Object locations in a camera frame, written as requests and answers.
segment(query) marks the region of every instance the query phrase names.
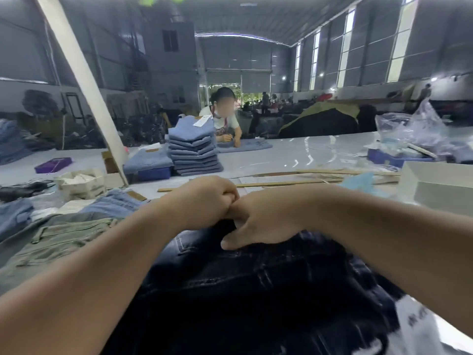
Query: ceiling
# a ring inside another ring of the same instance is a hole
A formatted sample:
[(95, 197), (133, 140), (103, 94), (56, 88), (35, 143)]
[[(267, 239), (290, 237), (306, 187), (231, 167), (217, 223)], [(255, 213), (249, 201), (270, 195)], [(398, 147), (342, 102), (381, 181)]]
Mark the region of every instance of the ceiling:
[(196, 33), (253, 35), (292, 45), (353, 1), (185, 0), (169, 11), (192, 21)]

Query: woman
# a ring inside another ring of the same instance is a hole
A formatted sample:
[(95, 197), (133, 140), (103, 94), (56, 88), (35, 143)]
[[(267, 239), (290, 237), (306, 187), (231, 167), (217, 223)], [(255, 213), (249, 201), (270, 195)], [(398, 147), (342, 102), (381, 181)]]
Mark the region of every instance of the woman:
[[(237, 98), (231, 89), (221, 87), (210, 96), (210, 106), (202, 108), (199, 116), (212, 115), (215, 126), (217, 142), (234, 141), (236, 148), (241, 146), (241, 128), (235, 116), (235, 101)], [(231, 128), (235, 134), (231, 135), (228, 129)]]
[(213, 176), (141, 207), (3, 294), (0, 354), (99, 354), (166, 244), (222, 218), (243, 222), (223, 238), (226, 250), (283, 242), (303, 229), (328, 234), (473, 336), (473, 218), (336, 185), (277, 187), (240, 199), (232, 182)]

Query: blue box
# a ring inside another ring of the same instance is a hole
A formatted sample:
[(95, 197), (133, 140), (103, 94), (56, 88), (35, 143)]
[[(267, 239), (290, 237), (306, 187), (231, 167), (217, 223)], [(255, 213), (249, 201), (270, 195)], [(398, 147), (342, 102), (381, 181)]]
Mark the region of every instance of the blue box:
[(169, 179), (171, 178), (171, 167), (141, 170), (138, 172), (137, 177), (141, 182)]
[(394, 166), (402, 168), (405, 161), (414, 162), (435, 162), (436, 160), (431, 157), (426, 158), (396, 158), (390, 154), (382, 152), (379, 149), (368, 149), (367, 159), (375, 164), (384, 164), (387, 166)]

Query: red object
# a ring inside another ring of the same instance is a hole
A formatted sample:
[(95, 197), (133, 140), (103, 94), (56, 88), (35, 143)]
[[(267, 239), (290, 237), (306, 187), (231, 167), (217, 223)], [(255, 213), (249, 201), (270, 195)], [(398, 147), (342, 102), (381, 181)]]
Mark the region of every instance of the red object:
[(324, 93), (316, 98), (317, 102), (327, 101), (328, 99), (332, 98), (334, 95), (332, 93)]

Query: plastic bag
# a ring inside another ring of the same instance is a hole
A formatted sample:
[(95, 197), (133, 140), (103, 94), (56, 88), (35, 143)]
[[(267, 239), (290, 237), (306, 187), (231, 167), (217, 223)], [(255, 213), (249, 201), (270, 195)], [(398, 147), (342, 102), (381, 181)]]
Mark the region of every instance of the plastic bag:
[(412, 143), (435, 152), (449, 143), (447, 127), (428, 100), (423, 100), (412, 116), (386, 113), (377, 115), (375, 121), (381, 143), (391, 143), (392, 148)]

